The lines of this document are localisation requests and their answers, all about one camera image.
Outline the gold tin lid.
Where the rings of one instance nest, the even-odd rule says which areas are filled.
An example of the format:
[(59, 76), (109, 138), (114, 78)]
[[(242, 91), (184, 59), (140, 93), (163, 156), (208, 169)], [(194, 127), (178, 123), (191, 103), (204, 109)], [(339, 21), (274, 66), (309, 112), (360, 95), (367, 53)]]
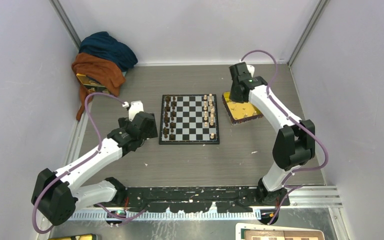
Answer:
[(93, 233), (70, 235), (61, 237), (51, 237), (48, 240), (98, 240), (98, 236)]

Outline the dark blue cloth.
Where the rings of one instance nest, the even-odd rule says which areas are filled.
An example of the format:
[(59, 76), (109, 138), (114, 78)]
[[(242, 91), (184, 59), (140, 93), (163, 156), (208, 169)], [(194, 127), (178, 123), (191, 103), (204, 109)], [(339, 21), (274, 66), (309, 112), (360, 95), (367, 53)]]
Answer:
[(86, 53), (113, 62), (122, 72), (134, 68), (139, 62), (130, 47), (112, 37), (107, 31), (96, 32), (86, 37), (80, 43), (78, 53)]

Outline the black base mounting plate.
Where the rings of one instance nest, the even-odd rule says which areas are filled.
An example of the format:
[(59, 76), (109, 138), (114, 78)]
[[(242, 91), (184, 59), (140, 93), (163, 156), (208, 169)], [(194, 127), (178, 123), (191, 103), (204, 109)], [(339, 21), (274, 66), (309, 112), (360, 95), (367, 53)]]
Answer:
[(218, 213), (250, 213), (254, 207), (278, 207), (287, 190), (263, 194), (255, 186), (129, 187), (118, 201), (105, 207), (126, 207), (133, 212), (206, 213), (215, 205)]

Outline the orange cloth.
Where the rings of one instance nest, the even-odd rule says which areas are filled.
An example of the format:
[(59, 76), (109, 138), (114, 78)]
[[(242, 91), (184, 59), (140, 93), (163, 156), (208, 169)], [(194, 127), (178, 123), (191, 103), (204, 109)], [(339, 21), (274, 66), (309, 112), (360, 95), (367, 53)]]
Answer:
[(121, 85), (126, 82), (121, 69), (114, 62), (85, 52), (77, 54), (71, 69), (75, 75), (91, 77), (116, 97), (120, 95)]

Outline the black and white chessboard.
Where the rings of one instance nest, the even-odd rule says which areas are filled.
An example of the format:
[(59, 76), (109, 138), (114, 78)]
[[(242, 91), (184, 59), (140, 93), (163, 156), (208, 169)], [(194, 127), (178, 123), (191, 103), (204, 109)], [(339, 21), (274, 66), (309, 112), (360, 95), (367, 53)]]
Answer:
[[(159, 127), (159, 144), (160, 145), (218, 145), (220, 144), (220, 131), (218, 120), (218, 103), (217, 95), (212, 94), (212, 101), (204, 100), (207, 94), (164, 94), (161, 103), (160, 127)], [(175, 96), (177, 101), (176, 107), (176, 128), (175, 140), (169, 141), (163, 139), (163, 97), (165, 95)], [(204, 121), (204, 101), (207, 101), (208, 120)], [(215, 110), (214, 126), (210, 126), (211, 108), (209, 104), (213, 104)], [(204, 122), (208, 122), (208, 127), (204, 126)]]

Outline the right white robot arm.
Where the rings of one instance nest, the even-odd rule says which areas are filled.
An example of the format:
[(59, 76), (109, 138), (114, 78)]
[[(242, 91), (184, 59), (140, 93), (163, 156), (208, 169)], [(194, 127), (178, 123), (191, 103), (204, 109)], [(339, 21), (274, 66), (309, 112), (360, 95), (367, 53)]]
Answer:
[(285, 193), (284, 184), (294, 170), (298, 170), (315, 156), (315, 133), (311, 120), (302, 121), (275, 96), (261, 76), (253, 76), (250, 65), (239, 62), (229, 67), (232, 79), (229, 99), (236, 103), (250, 103), (256, 107), (276, 131), (272, 149), (273, 165), (259, 181), (258, 202), (271, 205)]

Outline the gold tin box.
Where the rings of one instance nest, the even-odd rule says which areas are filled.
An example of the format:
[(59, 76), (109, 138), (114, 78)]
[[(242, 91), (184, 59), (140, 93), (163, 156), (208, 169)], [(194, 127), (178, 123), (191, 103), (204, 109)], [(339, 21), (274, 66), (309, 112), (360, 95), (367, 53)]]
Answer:
[(222, 94), (222, 102), (232, 125), (239, 125), (264, 117), (261, 111), (249, 102), (231, 101), (230, 91)]

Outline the yellow patterned box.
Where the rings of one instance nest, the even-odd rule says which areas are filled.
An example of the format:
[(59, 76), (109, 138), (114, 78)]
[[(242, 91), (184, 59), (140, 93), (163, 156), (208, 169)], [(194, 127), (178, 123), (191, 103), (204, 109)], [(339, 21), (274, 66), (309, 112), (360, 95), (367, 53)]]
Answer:
[(99, 83), (94, 78), (91, 78), (85, 74), (77, 73), (77, 79), (88, 90), (89, 93), (100, 92), (108, 95), (113, 95), (108, 88)]

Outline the wooden board corner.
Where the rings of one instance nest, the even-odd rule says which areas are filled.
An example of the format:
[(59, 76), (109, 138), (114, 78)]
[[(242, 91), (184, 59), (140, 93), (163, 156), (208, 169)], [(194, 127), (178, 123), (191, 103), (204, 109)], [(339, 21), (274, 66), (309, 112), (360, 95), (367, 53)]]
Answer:
[(321, 230), (248, 223), (235, 225), (236, 240), (324, 240)]

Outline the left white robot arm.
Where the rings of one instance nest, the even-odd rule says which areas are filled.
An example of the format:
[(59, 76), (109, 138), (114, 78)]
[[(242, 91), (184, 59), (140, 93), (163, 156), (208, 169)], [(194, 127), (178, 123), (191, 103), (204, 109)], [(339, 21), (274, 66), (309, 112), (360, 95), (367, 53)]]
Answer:
[(46, 168), (38, 174), (31, 202), (54, 226), (85, 207), (103, 203), (118, 207), (125, 203), (127, 189), (114, 177), (84, 184), (107, 165), (136, 151), (147, 139), (158, 136), (153, 113), (140, 111), (133, 119), (119, 118), (118, 124), (98, 146), (76, 161), (55, 171)]

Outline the dark wooden chess pieces row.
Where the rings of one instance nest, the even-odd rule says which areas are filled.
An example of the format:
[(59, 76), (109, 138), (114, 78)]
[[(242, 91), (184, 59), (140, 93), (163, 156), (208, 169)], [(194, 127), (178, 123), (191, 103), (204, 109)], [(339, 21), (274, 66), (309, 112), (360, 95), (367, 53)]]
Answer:
[(174, 141), (176, 139), (176, 117), (177, 117), (177, 99), (174, 95), (165, 95), (163, 97), (162, 108), (162, 139)]

